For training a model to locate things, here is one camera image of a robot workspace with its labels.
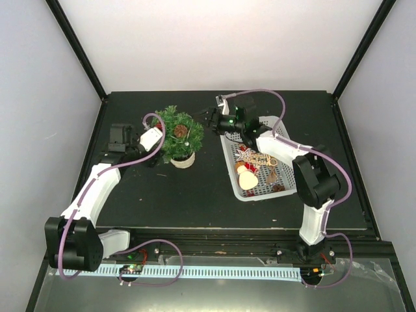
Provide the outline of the silver red star ornament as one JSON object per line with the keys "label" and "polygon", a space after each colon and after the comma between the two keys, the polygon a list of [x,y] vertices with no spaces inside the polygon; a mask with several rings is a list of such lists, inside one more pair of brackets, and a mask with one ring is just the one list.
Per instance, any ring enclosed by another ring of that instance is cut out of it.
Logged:
{"label": "silver red star ornament", "polygon": [[248,163],[250,162],[252,156],[252,150],[250,148],[246,148],[245,150],[238,149],[235,156],[237,162],[243,161],[245,163]]}

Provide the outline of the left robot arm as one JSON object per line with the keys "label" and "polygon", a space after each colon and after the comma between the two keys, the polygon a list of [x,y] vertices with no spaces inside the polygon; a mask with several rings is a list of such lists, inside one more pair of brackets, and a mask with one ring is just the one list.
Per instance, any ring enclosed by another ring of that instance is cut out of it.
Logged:
{"label": "left robot arm", "polygon": [[140,249],[128,230],[110,229],[99,234],[96,224],[110,193],[121,181],[125,170],[155,159],[167,137],[166,124],[156,113],[143,117],[144,132],[137,135],[130,124],[110,128],[108,146],[99,154],[84,186],[59,217],[45,223],[45,240],[49,265],[61,278],[69,279],[65,270],[93,272],[103,259],[120,254],[135,258]]}

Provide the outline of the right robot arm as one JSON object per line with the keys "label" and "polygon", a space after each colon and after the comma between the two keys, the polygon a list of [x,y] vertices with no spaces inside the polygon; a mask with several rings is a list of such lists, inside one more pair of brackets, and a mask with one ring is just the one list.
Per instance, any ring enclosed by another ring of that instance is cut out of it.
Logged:
{"label": "right robot arm", "polygon": [[223,152],[228,168],[232,163],[243,161],[257,164],[256,155],[264,155],[261,166],[269,166],[271,160],[283,163],[294,174],[295,193],[304,204],[300,242],[295,246],[297,258],[310,262],[319,254],[319,246],[328,237],[326,224],[331,208],[337,205],[335,195],[345,180],[352,182],[346,171],[329,155],[324,146],[312,148],[294,142],[276,132],[275,127],[264,123],[265,117],[249,117],[243,108],[236,108],[231,115],[227,105],[209,107],[193,116],[197,122],[212,129],[213,133],[225,137],[226,133],[238,134],[246,150],[232,154],[223,142]]}

